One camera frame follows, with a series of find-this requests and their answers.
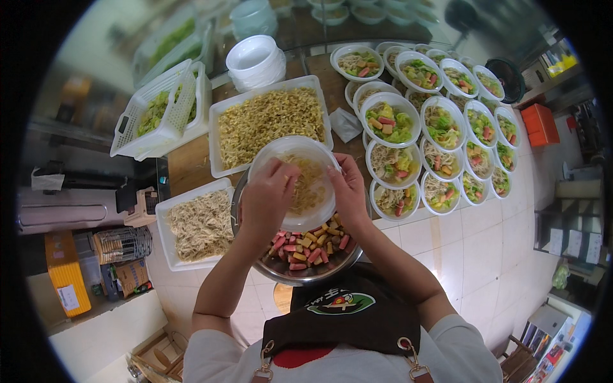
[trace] hand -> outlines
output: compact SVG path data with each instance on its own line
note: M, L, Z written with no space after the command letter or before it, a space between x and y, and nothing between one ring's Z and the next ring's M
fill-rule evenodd
M258 243L270 243L292 203L299 175L296 165L285 164L278 158L271 158L253 174L241 197L243 221L239 233Z
M349 229L349 233L355 233L362 224L370 222L366 211L364 178L353 157L341 153L334 153L334 157L345 174L343 176L335 168L328 166L328 177L334 187L337 211L343 226Z

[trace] cardboard box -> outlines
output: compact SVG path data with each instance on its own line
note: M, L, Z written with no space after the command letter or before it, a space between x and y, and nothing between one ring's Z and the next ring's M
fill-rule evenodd
M72 232L45 234L47 270L64 312L74 317L91 310Z
M121 284L124 298L133 294L136 287L149 281L145 259L129 260L115 264L115 273L117 274L117 282Z

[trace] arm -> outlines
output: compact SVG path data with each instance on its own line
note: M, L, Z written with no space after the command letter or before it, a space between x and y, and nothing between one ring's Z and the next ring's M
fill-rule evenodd
M368 254L373 265L408 302L414 303L421 324L429 331L449 314L456 314L436 277L418 260L404 252L373 225L364 204L364 179L356 162L347 154L335 153L345 176L328 168L334 186L337 211L343 225Z
M292 201L300 170L271 159L255 174L242 195L242 224L230 250L208 274L196 298L192 330L222 331L230 336L247 273L279 230Z

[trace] stack of plastic bowls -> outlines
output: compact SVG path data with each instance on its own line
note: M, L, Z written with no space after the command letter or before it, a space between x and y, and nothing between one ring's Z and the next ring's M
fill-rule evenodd
M279 24L268 0L247 0L230 12L232 32L236 41L257 34L274 36Z
M226 67L241 93L285 79L285 55L266 35L251 36L235 45L226 56Z

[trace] white shirt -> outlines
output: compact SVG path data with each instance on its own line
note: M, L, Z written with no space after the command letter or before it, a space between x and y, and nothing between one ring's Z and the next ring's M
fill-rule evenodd
M183 361L185 383L250 383L261 367L262 340L247 350L229 335L200 330L189 340ZM435 382L502 382L502 370L485 347L479 331L457 314L439 320L426 332L421 328L419 363L430 368ZM296 368L272 363L271 383L383 383L411 382L410 366L401 356L339 345L323 358Z

